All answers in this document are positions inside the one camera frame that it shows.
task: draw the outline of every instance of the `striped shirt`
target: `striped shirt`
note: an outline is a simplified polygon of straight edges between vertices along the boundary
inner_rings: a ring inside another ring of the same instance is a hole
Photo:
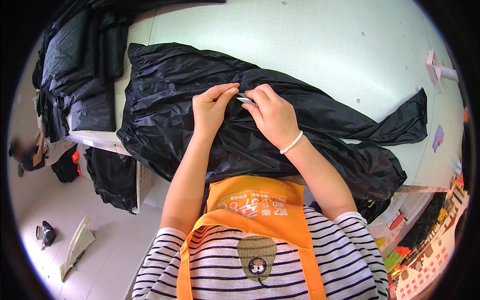
[[[385,266],[365,219],[348,212],[331,221],[311,207],[303,211],[327,298],[386,299]],[[225,226],[203,226],[195,231],[189,246],[193,297],[308,299],[298,250],[280,240],[272,239],[276,254],[269,274],[252,280],[248,269],[252,264],[246,268],[237,252],[239,241],[249,236],[252,234]],[[137,275],[132,299],[176,298],[179,250],[185,239],[186,235],[174,228],[158,231]],[[254,268],[263,271],[262,262],[255,260]]]

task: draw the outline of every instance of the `woman's right hand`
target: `woman's right hand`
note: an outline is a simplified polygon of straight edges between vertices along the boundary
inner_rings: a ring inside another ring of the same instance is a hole
[[[242,107],[250,112],[264,136],[279,150],[290,146],[300,133],[293,106],[268,84],[245,91],[245,95],[258,106],[243,103]]]

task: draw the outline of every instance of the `white bead bracelet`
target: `white bead bracelet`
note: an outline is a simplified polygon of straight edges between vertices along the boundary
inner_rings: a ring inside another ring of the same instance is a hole
[[[300,133],[299,135],[297,136],[297,138],[295,139],[295,141],[293,141],[290,146],[288,146],[287,148],[283,149],[282,151],[280,151],[280,154],[285,154],[288,150],[290,150],[298,141],[299,139],[301,138],[301,136],[303,135],[303,131],[300,130]]]

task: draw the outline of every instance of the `white table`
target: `white table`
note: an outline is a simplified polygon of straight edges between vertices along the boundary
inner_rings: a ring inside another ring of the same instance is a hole
[[[426,15],[410,0],[227,0],[226,4],[173,5],[139,15],[128,43],[178,42],[224,52],[316,86],[375,121],[424,88],[429,136],[386,147],[408,175],[405,185],[448,188],[461,148],[463,104],[458,84],[428,76],[428,50],[452,67],[446,47]],[[131,65],[115,83],[121,126]],[[441,125],[444,143],[433,152]],[[125,152],[114,132],[70,132],[70,139],[104,143]]]

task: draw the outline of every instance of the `woman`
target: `woman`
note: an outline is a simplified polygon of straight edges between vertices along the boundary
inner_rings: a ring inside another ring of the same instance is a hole
[[[165,199],[133,299],[386,299],[387,275],[368,226],[335,168],[302,135],[293,106],[263,84],[244,103],[258,129],[306,180],[237,176],[210,184],[213,139],[239,84],[193,97],[195,128]]]
[[[19,162],[25,171],[31,172],[53,165],[76,144],[66,139],[50,143],[43,131],[38,130],[35,141],[31,144],[23,143],[16,136],[12,137],[8,154]]]

